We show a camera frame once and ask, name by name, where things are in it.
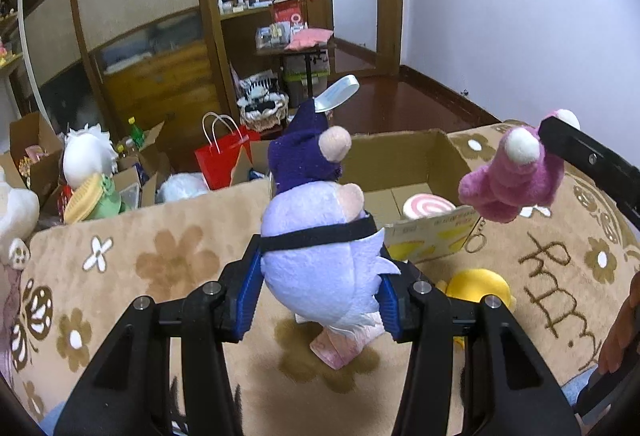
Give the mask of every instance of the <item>plastic bottle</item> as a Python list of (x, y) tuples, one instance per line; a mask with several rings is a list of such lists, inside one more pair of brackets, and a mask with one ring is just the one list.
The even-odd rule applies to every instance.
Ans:
[(133, 116), (129, 118), (129, 125), (131, 126), (132, 140), (138, 149), (142, 149), (142, 146), (145, 144), (145, 133), (136, 125), (136, 119)]
[(136, 145), (136, 142), (132, 140), (132, 138), (127, 138), (124, 145), (125, 150), (127, 151), (127, 156), (135, 156), (136, 154), (138, 154), (138, 146)]

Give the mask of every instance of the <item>black strap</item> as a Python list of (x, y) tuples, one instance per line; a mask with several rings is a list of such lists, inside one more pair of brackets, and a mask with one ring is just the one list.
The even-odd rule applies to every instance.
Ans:
[(274, 237), (261, 237), (260, 252), (298, 250), (323, 244), (357, 241), (370, 237), (377, 231), (373, 216), (367, 214), (362, 219), (344, 225), (316, 226)]

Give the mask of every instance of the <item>metal screw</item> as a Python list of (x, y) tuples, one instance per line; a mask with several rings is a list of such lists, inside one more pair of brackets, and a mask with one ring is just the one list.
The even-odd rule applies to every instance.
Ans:
[(146, 310), (150, 304), (151, 299), (146, 295), (144, 295), (143, 297), (138, 297), (133, 301), (133, 307), (138, 311)]
[(414, 291), (416, 293), (419, 293), (420, 295), (426, 295), (428, 293), (431, 293), (432, 289), (433, 288), (431, 287), (431, 284), (429, 284), (427, 281), (414, 282)]
[(216, 295), (222, 291), (222, 286), (220, 286), (219, 282), (210, 281), (202, 287), (202, 291), (207, 295)]
[(485, 297), (484, 303), (487, 306), (489, 306), (492, 310), (497, 310), (497, 308), (502, 306), (502, 301), (495, 295), (488, 295), (487, 297)]

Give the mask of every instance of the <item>white bag handle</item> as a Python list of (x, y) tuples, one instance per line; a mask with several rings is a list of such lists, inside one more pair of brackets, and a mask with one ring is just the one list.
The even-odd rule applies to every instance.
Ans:
[[(207, 128), (205, 127), (205, 120), (209, 117), (209, 116), (215, 116), (216, 119), (213, 120), (213, 123), (211, 124), (211, 135), (213, 136), (213, 142), (211, 141), (211, 139), (209, 138), (209, 134), (207, 133)], [(238, 132), (238, 136), (240, 138), (240, 143), (244, 143), (242, 138), (242, 133), (240, 132), (240, 128), (238, 127), (238, 124), (234, 121), (233, 118), (231, 118), (228, 114), (217, 114), (215, 112), (207, 112), (207, 114), (205, 114), (202, 117), (202, 131), (204, 132), (204, 135), (207, 137), (207, 140), (209, 141), (209, 145), (213, 146), (213, 143), (216, 144), (216, 149), (218, 150), (218, 154), (220, 154), (220, 146), (218, 145), (218, 139), (216, 138), (216, 132), (214, 130), (214, 127), (216, 126), (216, 122), (218, 122), (218, 120), (220, 120), (220, 123), (223, 123), (227, 129), (229, 129), (229, 132), (231, 134), (234, 133), (234, 130), (231, 129), (231, 127), (229, 126), (229, 124), (225, 121), (229, 120), (234, 127), (236, 128), (236, 131)]]

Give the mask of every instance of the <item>green bottle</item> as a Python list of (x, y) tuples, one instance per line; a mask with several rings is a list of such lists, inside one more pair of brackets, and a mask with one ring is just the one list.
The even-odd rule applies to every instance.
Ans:
[(131, 126), (131, 139), (136, 144), (136, 147), (142, 149), (145, 144), (145, 133), (136, 125), (136, 119), (133, 116), (129, 118), (129, 125)]

